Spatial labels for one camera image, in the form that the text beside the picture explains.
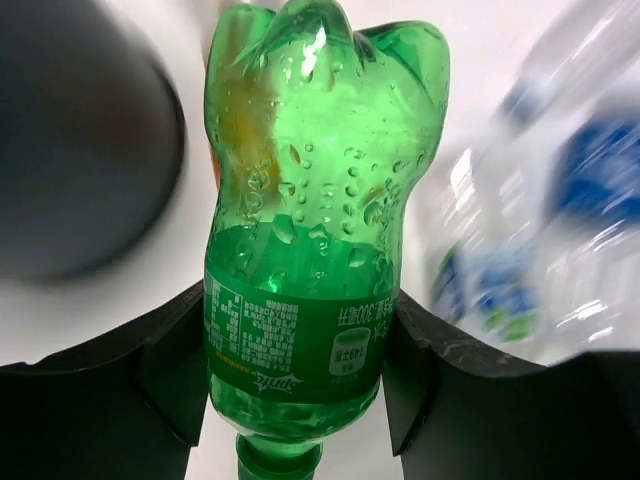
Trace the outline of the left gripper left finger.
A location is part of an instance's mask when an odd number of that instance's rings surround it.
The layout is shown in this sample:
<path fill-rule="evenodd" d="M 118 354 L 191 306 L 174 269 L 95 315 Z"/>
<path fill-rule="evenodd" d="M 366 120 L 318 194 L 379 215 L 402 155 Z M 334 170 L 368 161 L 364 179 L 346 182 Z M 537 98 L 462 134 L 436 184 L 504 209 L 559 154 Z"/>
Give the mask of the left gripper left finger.
<path fill-rule="evenodd" d="M 203 286 L 1 369 L 4 479 L 182 479 L 208 396 Z"/>

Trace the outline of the orange juice plastic bottle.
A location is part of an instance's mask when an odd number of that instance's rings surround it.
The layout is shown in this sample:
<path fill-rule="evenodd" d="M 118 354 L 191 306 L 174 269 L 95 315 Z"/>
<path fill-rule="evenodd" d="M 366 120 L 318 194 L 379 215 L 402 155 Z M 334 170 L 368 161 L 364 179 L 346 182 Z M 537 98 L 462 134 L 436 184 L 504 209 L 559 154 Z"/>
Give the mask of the orange juice plastic bottle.
<path fill-rule="evenodd" d="M 215 149 L 211 145 L 209 145 L 209 152 L 210 152 L 211 162 L 212 162 L 213 171 L 214 171 L 216 188 L 219 190 L 221 185 L 221 178 L 220 178 L 221 170 L 220 170 L 219 159 Z"/>

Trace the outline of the green Sprite plastic bottle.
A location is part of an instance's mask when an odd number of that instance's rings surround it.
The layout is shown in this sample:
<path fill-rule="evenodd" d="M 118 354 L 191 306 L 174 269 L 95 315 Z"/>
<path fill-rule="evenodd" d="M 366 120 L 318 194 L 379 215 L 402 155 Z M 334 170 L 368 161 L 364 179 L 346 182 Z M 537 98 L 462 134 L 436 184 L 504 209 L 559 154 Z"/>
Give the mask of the green Sprite plastic bottle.
<path fill-rule="evenodd" d="M 210 399 L 242 479 L 310 479 L 378 393 L 413 187 L 444 126 L 449 47 L 335 1 L 227 7 L 204 88 L 221 185 L 205 255 Z"/>

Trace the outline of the dark green cylindrical bin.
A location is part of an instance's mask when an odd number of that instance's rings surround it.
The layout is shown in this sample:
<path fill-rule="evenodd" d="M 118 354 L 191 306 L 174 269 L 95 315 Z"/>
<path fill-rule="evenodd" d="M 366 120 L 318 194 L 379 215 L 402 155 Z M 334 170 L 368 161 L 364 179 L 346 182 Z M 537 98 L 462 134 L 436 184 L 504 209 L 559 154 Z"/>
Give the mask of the dark green cylindrical bin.
<path fill-rule="evenodd" d="M 186 126 L 141 31 L 100 1 L 1 5 L 1 275 L 87 273 L 133 247 L 177 184 Z"/>

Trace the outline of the clear bottle dark blue label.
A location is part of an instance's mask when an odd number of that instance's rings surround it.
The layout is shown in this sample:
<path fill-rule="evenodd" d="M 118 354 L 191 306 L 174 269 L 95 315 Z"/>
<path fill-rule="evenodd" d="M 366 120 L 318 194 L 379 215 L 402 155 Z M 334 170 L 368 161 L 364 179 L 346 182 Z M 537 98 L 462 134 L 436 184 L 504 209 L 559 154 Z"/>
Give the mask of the clear bottle dark blue label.
<path fill-rule="evenodd" d="M 504 140 L 527 139 L 543 329 L 554 364 L 585 350 L 639 346 L 639 61 L 635 1 L 578 1 L 525 57 L 500 108 Z"/>

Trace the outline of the clear bottle green-blue label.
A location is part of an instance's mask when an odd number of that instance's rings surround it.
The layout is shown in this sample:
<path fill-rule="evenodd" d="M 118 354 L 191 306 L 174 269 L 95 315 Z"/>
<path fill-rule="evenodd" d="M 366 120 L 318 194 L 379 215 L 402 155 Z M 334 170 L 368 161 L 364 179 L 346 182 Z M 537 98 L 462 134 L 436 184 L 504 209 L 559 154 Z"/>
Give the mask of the clear bottle green-blue label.
<path fill-rule="evenodd" d="M 466 148 L 432 180 L 430 308 L 521 358 L 542 335 L 544 180 L 543 160 L 522 144 Z"/>

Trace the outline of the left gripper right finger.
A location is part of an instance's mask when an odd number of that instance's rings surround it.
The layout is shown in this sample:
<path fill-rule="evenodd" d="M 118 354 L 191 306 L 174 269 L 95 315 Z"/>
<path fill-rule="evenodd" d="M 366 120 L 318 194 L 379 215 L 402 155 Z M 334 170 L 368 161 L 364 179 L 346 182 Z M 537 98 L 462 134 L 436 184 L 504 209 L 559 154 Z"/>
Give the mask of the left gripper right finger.
<path fill-rule="evenodd" d="M 398 300 L 383 369 L 408 479 L 635 479 L 639 355 L 524 361 Z"/>

